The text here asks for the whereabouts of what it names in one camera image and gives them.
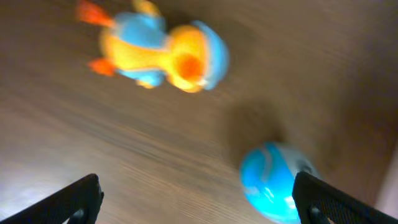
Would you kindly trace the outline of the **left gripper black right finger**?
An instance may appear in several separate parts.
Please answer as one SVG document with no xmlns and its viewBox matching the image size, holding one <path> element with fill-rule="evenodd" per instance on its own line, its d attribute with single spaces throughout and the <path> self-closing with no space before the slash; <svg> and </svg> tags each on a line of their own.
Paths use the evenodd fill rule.
<svg viewBox="0 0 398 224">
<path fill-rule="evenodd" d="M 301 171 L 292 196 L 302 224 L 397 224 L 397 219 Z"/>
</svg>

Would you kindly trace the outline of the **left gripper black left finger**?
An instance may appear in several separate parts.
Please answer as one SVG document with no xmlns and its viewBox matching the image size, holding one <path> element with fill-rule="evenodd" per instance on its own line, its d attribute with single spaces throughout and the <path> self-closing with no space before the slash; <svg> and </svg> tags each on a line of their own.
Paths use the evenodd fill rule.
<svg viewBox="0 0 398 224">
<path fill-rule="evenodd" d="M 88 174 L 1 224 L 95 224 L 104 192 L 96 174 Z"/>
</svg>

